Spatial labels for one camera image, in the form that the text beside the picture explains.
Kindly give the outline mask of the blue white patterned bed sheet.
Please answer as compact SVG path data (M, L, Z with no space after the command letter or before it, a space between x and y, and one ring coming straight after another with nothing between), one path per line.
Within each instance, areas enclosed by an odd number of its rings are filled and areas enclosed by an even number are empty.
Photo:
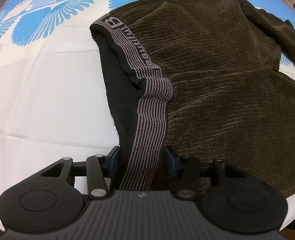
M133 1L0 0L0 195L62 157L118 143L89 27ZM248 1L295 28L284 0Z

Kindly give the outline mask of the dark brown corduroy pants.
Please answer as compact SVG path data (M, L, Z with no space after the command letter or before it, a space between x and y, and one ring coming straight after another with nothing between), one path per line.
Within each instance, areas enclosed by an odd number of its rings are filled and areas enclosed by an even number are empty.
M226 158L295 194L295 64L289 21L247 0L140 0L91 24L119 135L112 187L166 190L163 148Z

